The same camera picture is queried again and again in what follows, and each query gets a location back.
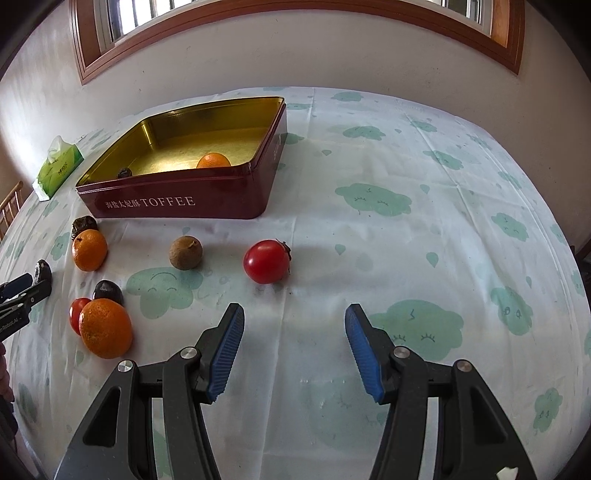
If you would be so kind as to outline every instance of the table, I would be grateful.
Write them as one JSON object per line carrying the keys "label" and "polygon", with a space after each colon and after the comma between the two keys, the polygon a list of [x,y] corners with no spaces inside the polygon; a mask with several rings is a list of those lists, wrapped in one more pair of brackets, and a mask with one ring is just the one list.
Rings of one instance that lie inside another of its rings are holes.
{"label": "table", "polygon": [[[74,185],[118,137],[148,115],[261,95],[285,97],[289,131],[261,217],[100,220],[105,265],[93,273],[74,266],[70,228],[87,214]],[[204,408],[222,478],[369,476],[387,407],[363,390],[343,327],[350,303],[426,360],[471,360],[541,480],[554,477],[587,430],[591,314],[580,275],[543,198],[479,127],[393,97],[266,87],[154,107],[77,145],[83,165],[49,202],[30,197],[0,247],[3,280],[39,258],[54,273],[51,297],[7,342],[18,421],[50,475],[120,360],[90,354],[68,323],[70,302],[90,297],[103,278],[125,291],[135,332],[127,357],[140,365],[194,344],[228,303],[244,307],[228,387]],[[201,240],[204,261],[176,280],[179,301],[158,291],[150,269],[174,273],[168,246],[182,234]],[[258,286],[242,271],[245,251],[265,238],[292,248],[281,284]],[[435,410],[421,478],[433,468]],[[161,404],[154,416],[166,479]]]}

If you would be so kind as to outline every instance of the mandarin orange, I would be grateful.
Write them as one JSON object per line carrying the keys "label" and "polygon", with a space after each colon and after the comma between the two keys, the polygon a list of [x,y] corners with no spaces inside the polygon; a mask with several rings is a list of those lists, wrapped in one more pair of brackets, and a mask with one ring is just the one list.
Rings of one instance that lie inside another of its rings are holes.
{"label": "mandarin orange", "polygon": [[206,153],[197,162],[197,168],[231,167],[230,161],[221,153]]}
{"label": "mandarin orange", "polygon": [[78,325],[88,350],[101,358],[124,355],[134,339],[127,311],[113,300],[92,300],[82,308]]}
{"label": "mandarin orange", "polygon": [[107,256],[107,240],[98,230],[84,230],[72,242],[72,257],[85,272],[97,270]]}

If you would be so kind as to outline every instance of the tomato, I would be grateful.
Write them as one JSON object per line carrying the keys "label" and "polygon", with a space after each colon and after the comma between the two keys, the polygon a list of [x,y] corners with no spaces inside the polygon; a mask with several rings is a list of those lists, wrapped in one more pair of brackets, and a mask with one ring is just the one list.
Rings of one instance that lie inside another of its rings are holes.
{"label": "tomato", "polygon": [[244,255],[244,271],[260,284],[280,281],[290,269],[290,248],[279,240],[263,240]]}
{"label": "tomato", "polygon": [[85,307],[87,303],[90,303],[90,299],[82,297],[81,299],[76,299],[72,302],[70,306],[70,325],[72,329],[80,335],[80,327],[78,325],[78,320],[80,318],[80,312]]}

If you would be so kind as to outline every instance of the chair back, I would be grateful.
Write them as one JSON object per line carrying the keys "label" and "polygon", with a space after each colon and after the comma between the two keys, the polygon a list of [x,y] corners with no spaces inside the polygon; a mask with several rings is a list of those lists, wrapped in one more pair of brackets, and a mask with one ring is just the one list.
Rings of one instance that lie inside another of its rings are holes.
{"label": "chair back", "polygon": [[2,203],[0,203],[0,242],[6,235],[8,227],[10,227],[10,224],[14,221],[18,211],[21,209],[22,185],[22,181],[18,182]]}

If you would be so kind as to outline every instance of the white wall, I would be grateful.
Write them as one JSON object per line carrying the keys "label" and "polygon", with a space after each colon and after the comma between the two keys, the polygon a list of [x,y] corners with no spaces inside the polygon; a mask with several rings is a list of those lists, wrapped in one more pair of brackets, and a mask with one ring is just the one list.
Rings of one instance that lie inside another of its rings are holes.
{"label": "white wall", "polygon": [[591,234],[591,82],[527,5],[519,76],[413,25],[341,12],[258,14],[194,28],[82,86],[68,7],[37,28],[0,81],[0,135],[31,180],[57,134],[73,141],[122,116],[250,86],[326,86],[394,95],[488,130],[581,246]]}

